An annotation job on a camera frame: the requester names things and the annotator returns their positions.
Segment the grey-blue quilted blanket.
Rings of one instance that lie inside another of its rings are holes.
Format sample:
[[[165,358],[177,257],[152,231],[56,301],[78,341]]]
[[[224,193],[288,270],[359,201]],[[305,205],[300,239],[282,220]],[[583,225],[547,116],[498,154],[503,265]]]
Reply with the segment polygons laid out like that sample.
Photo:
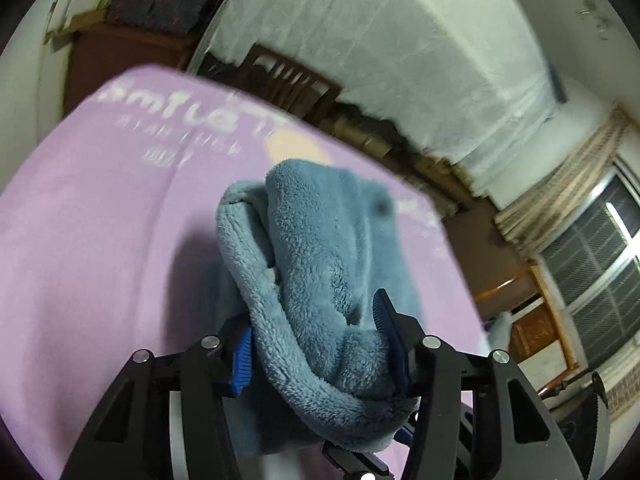
[[[508,351],[511,341],[513,315],[509,311],[500,312],[484,324],[488,347],[491,351]]]

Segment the black metal stand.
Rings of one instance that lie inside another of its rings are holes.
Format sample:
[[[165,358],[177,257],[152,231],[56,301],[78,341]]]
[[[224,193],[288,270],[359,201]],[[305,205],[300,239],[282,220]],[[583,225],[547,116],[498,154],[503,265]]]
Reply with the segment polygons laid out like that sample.
[[[553,418],[572,451],[582,478],[600,479],[605,473],[611,421],[605,384],[595,368],[587,368],[570,379],[555,380],[541,388],[538,396],[548,400],[589,377],[589,384],[580,388],[563,404],[552,408]]]

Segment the purple printed bed sheet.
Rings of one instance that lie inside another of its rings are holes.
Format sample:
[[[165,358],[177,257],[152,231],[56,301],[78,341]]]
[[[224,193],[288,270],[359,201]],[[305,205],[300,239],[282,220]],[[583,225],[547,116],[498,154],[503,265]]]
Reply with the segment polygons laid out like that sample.
[[[288,158],[382,183],[424,328],[488,350],[432,203],[353,148],[239,91],[143,66],[66,117],[1,195],[1,416],[56,479],[132,352],[165,354],[213,324],[216,209]]]

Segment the blue fluffy fleece garment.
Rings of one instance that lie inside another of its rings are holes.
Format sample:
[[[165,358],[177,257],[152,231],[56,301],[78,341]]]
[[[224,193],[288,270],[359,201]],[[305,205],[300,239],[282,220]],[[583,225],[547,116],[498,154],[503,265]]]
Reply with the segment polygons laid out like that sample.
[[[378,182],[288,159],[232,184],[218,205],[217,318],[250,316],[255,376],[232,408],[236,449],[279,453],[331,441],[382,450],[414,401],[388,371],[373,297],[421,313],[395,207]]]

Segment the dark wooden chair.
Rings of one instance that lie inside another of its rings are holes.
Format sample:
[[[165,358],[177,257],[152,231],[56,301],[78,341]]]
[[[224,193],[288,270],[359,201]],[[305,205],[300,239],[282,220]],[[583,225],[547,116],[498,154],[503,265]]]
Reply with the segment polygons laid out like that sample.
[[[318,126],[342,86],[284,54],[254,44],[234,80],[235,87]]]

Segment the barred window with white frame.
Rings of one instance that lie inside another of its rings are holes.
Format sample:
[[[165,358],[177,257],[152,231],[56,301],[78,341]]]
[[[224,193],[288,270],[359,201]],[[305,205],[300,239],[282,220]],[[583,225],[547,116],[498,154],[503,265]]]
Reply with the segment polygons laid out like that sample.
[[[595,368],[639,331],[639,179],[613,166],[537,257],[578,361]]]

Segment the white lace cover cloth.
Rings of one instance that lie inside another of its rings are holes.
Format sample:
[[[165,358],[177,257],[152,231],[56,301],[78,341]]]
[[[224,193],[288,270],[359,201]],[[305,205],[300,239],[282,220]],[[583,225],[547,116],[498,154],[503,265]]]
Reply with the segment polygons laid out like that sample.
[[[224,0],[198,53],[239,64],[255,44],[337,82],[477,194],[556,107],[518,0]]]

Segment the beige checked curtain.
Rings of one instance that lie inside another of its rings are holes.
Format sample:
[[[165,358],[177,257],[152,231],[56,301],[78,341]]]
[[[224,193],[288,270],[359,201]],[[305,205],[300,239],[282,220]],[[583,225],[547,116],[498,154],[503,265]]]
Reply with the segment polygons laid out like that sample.
[[[495,224],[506,242],[529,256],[582,204],[613,166],[637,123],[620,105],[563,161],[512,204],[498,212]]]

